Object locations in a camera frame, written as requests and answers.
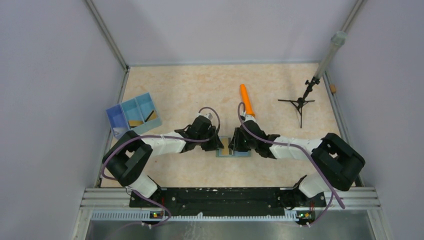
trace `black mounting plate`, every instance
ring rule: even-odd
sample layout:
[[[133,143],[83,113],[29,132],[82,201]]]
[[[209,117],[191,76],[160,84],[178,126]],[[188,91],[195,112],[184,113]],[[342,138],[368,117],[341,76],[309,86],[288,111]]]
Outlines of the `black mounting plate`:
[[[233,216],[283,216],[282,196],[291,192],[280,187],[168,187],[162,188],[152,199],[167,207],[173,216],[233,217]],[[323,193],[308,199],[298,207],[325,207]],[[157,208],[135,193],[131,193],[131,208]]]

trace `cable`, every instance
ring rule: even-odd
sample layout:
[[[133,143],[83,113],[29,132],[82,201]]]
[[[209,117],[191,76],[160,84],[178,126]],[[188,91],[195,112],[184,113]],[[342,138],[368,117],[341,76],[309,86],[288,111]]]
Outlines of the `cable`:
[[[334,194],[331,193],[330,201],[328,201],[327,206],[324,208],[321,214],[317,218],[315,218],[315,221],[309,224],[309,227],[312,227],[312,225],[315,225],[324,216],[324,214],[326,214],[327,210],[330,208],[330,205],[333,201],[333,197],[334,197]]]
[[[149,202],[149,203],[151,203],[151,204],[154,204],[154,205],[156,205],[156,206],[158,206],[159,208],[161,208],[161,209],[163,209],[165,212],[167,212],[168,213],[168,217],[165,219],[165,220],[163,220],[163,221],[160,221],[160,222],[158,222],[158,223],[156,223],[155,225],[151,225],[151,224],[147,224],[147,226],[149,227],[149,228],[156,228],[156,227],[159,227],[159,226],[161,226],[161,225],[164,225],[171,217],[172,217],[172,214],[171,214],[171,211],[168,209],[168,208],[166,208],[164,205],[162,205],[162,204],[160,204],[160,203],[158,203],[158,202],[156,202],[156,201],[153,201],[153,200],[151,200],[151,199],[149,199],[149,198],[147,198],[147,197],[145,197],[145,196],[143,196],[141,193],[139,193],[138,191],[136,191],[136,190],[134,190],[134,189],[131,189],[131,191],[133,191],[137,196],[139,196],[141,199],[143,199],[143,200],[145,200],[145,201],[147,201],[147,202]],[[127,224],[125,224],[125,225],[123,225],[123,226],[121,226],[120,228],[118,228],[118,229],[116,229],[115,231],[113,231],[111,234],[109,234],[104,240],[108,240],[108,239],[110,239],[113,235],[115,235],[117,232],[119,232],[119,231],[121,231],[122,229],[124,229],[124,228],[126,228],[126,227],[129,227],[129,226],[132,226],[132,225],[141,225],[141,226],[144,226],[146,223],[144,223],[144,222],[138,222],[138,221],[135,221],[135,222],[130,222],[130,223],[127,223]]]
[[[207,139],[201,139],[201,140],[188,139],[188,138],[178,137],[178,136],[161,136],[161,135],[142,135],[142,136],[134,137],[134,138],[132,138],[132,139],[124,142],[123,144],[121,144],[117,149],[115,149],[115,151],[113,151],[107,157],[106,161],[104,161],[103,165],[101,166],[101,170],[100,170],[101,171],[101,175],[105,179],[115,180],[114,177],[110,177],[110,176],[107,176],[105,174],[105,168],[108,165],[109,161],[112,159],[113,156],[115,156],[117,153],[119,153],[125,146],[127,146],[128,144],[130,144],[132,142],[135,142],[137,140],[140,140],[140,139],[146,139],[146,138],[161,139],[163,137],[165,139],[184,140],[186,142],[193,142],[193,143],[205,143],[205,142],[209,141],[210,139],[214,138],[216,135],[218,135],[218,132],[220,131],[220,128],[221,128],[221,119],[220,119],[220,116],[218,115],[217,111],[215,111],[212,107],[209,107],[209,106],[202,107],[198,112],[200,113],[204,109],[211,110],[216,115],[216,119],[218,120],[218,127],[216,128],[216,132],[215,132],[215,134],[212,137],[207,138]]]
[[[116,179],[114,178],[114,177],[110,177],[110,176],[107,176],[106,174],[105,174],[105,168],[106,168],[106,165],[109,163],[109,161],[112,159],[112,157],[113,156],[115,156],[117,153],[119,153],[119,151],[121,151],[125,146],[127,146],[128,144],[130,144],[130,143],[132,143],[132,142],[135,142],[135,141],[137,141],[137,140],[140,140],[140,139],[146,139],[146,138],[153,138],[153,139],[161,139],[161,138],[165,138],[165,139],[176,139],[176,140],[183,140],[183,141],[186,141],[186,142],[194,142],[194,143],[205,143],[205,142],[207,142],[207,141],[209,141],[210,139],[212,139],[212,138],[214,138],[214,137],[216,137],[217,135],[218,135],[218,133],[219,133],[219,131],[220,131],[220,128],[221,128],[221,119],[220,119],[220,116],[218,115],[218,113],[217,113],[217,111],[215,111],[215,109],[213,109],[212,107],[209,107],[209,106],[204,106],[204,107],[202,107],[198,112],[200,113],[202,110],[204,110],[204,109],[209,109],[209,110],[211,110],[215,115],[216,115],[216,119],[217,119],[217,121],[218,121],[218,127],[216,128],[216,132],[212,135],[212,137],[210,137],[210,138],[207,138],[207,139],[201,139],[201,140],[196,140],[196,139],[188,139],[188,138],[184,138],[184,137],[177,137],[177,136],[163,136],[163,135],[142,135],[142,136],[137,136],[137,137],[134,137],[134,138],[132,138],[132,139],[130,139],[130,140],[128,140],[128,141],[126,141],[126,142],[124,142],[123,144],[121,144],[118,148],[116,148],[107,158],[106,158],[106,160],[104,161],[104,163],[103,163],[103,165],[101,166],[101,175],[103,176],[103,178],[105,178],[105,179],[109,179],[109,180],[115,180],[116,181]],[[157,224],[155,224],[155,225],[148,225],[150,228],[155,228],[155,227],[159,227],[159,226],[161,226],[161,225],[163,225],[163,224],[165,224],[171,217],[172,217],[172,214],[171,214],[171,211],[169,211],[169,209],[168,208],[166,208],[164,205],[162,205],[162,204],[160,204],[160,203],[158,203],[158,202],[156,202],[156,201],[153,201],[153,200],[151,200],[151,199],[149,199],[149,198],[147,198],[147,197],[145,197],[145,196],[143,196],[141,193],[139,193],[138,191],[136,191],[136,190],[134,190],[134,189],[131,189],[137,196],[139,196],[141,199],[143,199],[143,200],[145,200],[145,201],[147,201],[147,202],[149,202],[149,203],[151,203],[151,204],[153,204],[153,205],[156,205],[156,206],[158,206],[159,208],[161,208],[161,209],[163,209],[165,212],[167,212],[168,213],[168,217],[165,219],[165,220],[163,220],[163,221],[160,221],[159,223],[157,223]],[[127,223],[127,224],[125,224],[125,225],[123,225],[123,226],[121,226],[120,228],[118,228],[117,230],[115,230],[114,232],[112,232],[109,236],[107,236],[106,238],[105,238],[105,240],[107,240],[107,239],[109,239],[110,237],[112,237],[113,235],[115,235],[117,232],[119,232],[120,230],[122,230],[122,229],[124,229],[124,228],[126,228],[126,227],[129,227],[129,226],[132,226],[132,225],[138,225],[138,224],[140,224],[139,222],[130,222],[130,223]]]
[[[238,104],[238,107],[237,107],[237,116],[238,116],[238,120],[240,121],[240,123],[241,123],[241,126],[244,128],[244,130],[246,131],[246,132],[248,132],[252,137],[254,137],[255,139],[257,139],[257,140],[260,140],[260,141],[262,141],[262,142],[264,142],[264,143],[267,143],[267,144],[275,144],[275,145],[280,145],[280,146],[288,146],[288,144],[287,143],[284,143],[284,142],[276,142],[276,141],[270,141],[270,140],[266,140],[266,139],[263,139],[263,138],[261,138],[261,137],[259,137],[259,136],[256,136],[253,132],[251,132],[246,126],[245,126],[245,123],[243,122],[243,120],[242,120],[242,117],[240,116],[240,107],[243,105],[243,112],[245,111],[244,110],[244,108],[245,108],[245,103],[244,102],[240,102],[239,104]],[[294,144],[294,143],[292,143],[292,144],[290,144],[290,146],[291,147],[295,147],[295,148],[297,148],[297,149],[299,149],[299,150],[301,150],[305,155],[306,155],[306,157],[309,159],[309,161],[312,163],[312,165],[315,167],[315,169],[316,169],[316,171],[319,173],[319,175],[321,176],[321,178],[324,180],[324,182],[325,182],[325,184],[327,184],[327,186],[328,186],[328,188],[330,189],[330,191],[331,191],[331,193],[335,196],[335,199],[337,200],[337,202],[338,202],[338,204],[340,205],[340,207],[342,208],[342,209],[345,209],[346,207],[345,207],[345,204],[342,202],[342,199],[340,198],[340,196],[337,194],[337,192],[336,192],[336,190],[333,188],[333,186],[330,184],[330,182],[327,180],[327,178],[326,178],[326,176],[323,174],[323,172],[320,170],[320,168],[318,167],[318,165],[314,162],[314,160],[312,159],[312,157],[308,154],[308,152],[303,148],[303,147],[301,147],[300,145],[297,145],[297,144]]]

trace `small orange object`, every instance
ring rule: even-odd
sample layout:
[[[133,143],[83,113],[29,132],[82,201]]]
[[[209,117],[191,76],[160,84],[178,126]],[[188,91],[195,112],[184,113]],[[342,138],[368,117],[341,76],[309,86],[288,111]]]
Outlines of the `small orange object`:
[[[246,86],[244,84],[240,85],[241,98],[243,99],[243,103],[246,106],[246,114],[255,117],[255,113],[253,112],[251,101],[249,100],[248,91],[246,90]]]

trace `metal pole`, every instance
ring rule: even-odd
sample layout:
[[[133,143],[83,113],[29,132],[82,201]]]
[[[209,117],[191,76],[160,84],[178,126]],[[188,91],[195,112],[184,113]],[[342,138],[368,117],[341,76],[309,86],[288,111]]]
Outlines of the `metal pole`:
[[[364,7],[367,0],[357,0],[355,5],[352,8],[352,11],[350,11],[349,15],[347,16],[346,21],[344,22],[343,26],[341,27],[340,31],[348,33],[349,30],[352,27],[352,24],[354,23],[355,19],[357,18],[359,12]]]
[[[321,79],[324,74],[324,71],[327,69],[327,66],[333,59],[334,55],[337,53],[339,48],[345,44],[346,37],[348,35],[343,31],[338,31],[332,36],[330,48],[328,49],[327,55],[319,63],[318,69],[316,70],[313,77],[317,80]]]
[[[94,2],[92,0],[83,0],[90,11],[91,15],[94,18],[95,23],[97,24],[101,34],[103,35],[104,39],[106,40],[107,44],[109,45],[110,50],[112,51],[113,55],[115,56],[116,60],[118,60],[119,64],[124,70],[128,69],[128,64],[125,62],[124,57],[122,56],[121,52],[119,51],[119,48],[117,44],[115,43],[114,39],[112,38],[111,33],[109,32],[108,28],[106,27],[105,22],[102,19],[102,16],[100,16],[99,11],[97,10],[96,6],[94,5]]]

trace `small box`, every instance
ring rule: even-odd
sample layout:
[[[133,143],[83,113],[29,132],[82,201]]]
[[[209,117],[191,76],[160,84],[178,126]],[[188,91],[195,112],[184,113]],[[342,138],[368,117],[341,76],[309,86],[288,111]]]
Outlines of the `small box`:
[[[162,125],[150,93],[144,93],[106,110],[110,128],[119,139],[128,130],[143,134]]]

